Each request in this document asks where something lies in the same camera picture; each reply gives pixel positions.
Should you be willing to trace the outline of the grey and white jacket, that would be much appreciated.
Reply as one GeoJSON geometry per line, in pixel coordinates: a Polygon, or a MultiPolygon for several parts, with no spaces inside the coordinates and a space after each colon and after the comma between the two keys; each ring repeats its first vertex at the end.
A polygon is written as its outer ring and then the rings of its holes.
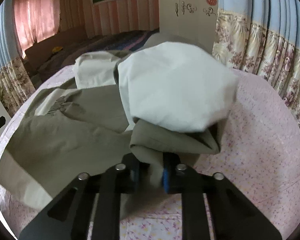
{"type": "Polygon", "coordinates": [[[155,34],[134,53],[85,53],[73,71],[36,94],[0,159],[0,184],[25,205],[41,210],[78,174],[132,153],[150,168],[126,217],[164,198],[165,153],[194,165],[220,152],[238,77],[202,48],[155,34]]]}

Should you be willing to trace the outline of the left floral blue curtain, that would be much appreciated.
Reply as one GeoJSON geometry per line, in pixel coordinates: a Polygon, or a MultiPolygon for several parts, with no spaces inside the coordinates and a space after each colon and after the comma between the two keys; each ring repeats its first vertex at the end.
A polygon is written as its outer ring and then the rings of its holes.
{"type": "Polygon", "coordinates": [[[0,102],[9,116],[14,116],[35,91],[19,51],[13,0],[3,0],[0,5],[0,102]]]}

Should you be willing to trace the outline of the floral blue curtain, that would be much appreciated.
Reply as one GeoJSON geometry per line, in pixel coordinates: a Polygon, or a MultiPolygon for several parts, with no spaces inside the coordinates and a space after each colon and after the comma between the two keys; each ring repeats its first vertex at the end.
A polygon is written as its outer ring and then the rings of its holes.
{"type": "Polygon", "coordinates": [[[9,116],[14,116],[35,91],[19,51],[13,0],[3,0],[0,5],[0,102],[9,116]]]}
{"type": "Polygon", "coordinates": [[[300,126],[299,0],[219,0],[212,54],[265,79],[300,126]]]}

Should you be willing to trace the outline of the pink floral bed sheet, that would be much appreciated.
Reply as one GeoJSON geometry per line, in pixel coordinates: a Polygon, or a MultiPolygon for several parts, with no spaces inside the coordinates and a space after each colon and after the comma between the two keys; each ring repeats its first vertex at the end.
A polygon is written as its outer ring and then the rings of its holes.
{"type": "MultiPolygon", "coordinates": [[[[288,239],[300,224],[300,128],[278,93],[261,77],[232,70],[239,77],[237,103],[222,137],[222,151],[201,156],[196,169],[223,172],[288,239]]],[[[21,106],[0,137],[0,159],[31,102],[43,89],[74,77],[67,66],[45,81],[21,106]]],[[[181,239],[180,197],[170,197],[121,222],[121,239],[181,239]]],[[[0,185],[0,211],[12,232],[38,213],[0,185]]]]}

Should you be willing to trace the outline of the yellow object on bed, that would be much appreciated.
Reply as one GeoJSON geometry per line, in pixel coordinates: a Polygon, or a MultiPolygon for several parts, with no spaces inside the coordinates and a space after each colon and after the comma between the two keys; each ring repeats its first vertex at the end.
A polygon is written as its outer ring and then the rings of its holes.
{"type": "Polygon", "coordinates": [[[52,53],[55,54],[55,53],[58,53],[59,51],[61,51],[63,49],[63,47],[61,46],[57,46],[55,48],[52,49],[52,53]]]}

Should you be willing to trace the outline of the dark striped bed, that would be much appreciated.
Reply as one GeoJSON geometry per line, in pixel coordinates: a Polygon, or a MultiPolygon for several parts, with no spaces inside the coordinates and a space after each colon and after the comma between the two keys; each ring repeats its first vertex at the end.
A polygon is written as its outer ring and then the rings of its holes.
{"type": "Polygon", "coordinates": [[[158,31],[134,30],[89,38],[83,26],[74,27],[26,49],[23,64],[30,77],[38,76],[44,82],[63,67],[74,64],[75,59],[84,53],[104,50],[135,51],[158,31]],[[57,46],[63,49],[53,54],[52,49],[57,46]]]}

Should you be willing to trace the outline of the pink window curtain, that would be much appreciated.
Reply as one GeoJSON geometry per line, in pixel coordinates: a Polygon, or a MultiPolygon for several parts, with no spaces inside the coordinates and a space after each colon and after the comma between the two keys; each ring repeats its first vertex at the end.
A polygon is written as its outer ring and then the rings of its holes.
{"type": "Polygon", "coordinates": [[[82,0],[13,0],[21,57],[34,44],[84,25],[82,0]]]}

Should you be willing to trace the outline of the right floral blue curtain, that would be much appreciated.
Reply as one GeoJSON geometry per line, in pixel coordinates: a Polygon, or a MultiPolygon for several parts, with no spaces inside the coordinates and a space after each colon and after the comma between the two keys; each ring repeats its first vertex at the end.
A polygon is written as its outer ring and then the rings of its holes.
{"type": "Polygon", "coordinates": [[[212,54],[265,79],[300,126],[299,0],[219,0],[212,54]]]}

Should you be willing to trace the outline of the white wardrobe with decals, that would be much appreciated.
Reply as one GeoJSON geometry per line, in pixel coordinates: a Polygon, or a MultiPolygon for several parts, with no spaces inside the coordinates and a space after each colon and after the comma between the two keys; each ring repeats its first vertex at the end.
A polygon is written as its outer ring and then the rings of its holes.
{"type": "Polygon", "coordinates": [[[218,0],[159,0],[159,30],[183,37],[212,53],[218,0]]]}

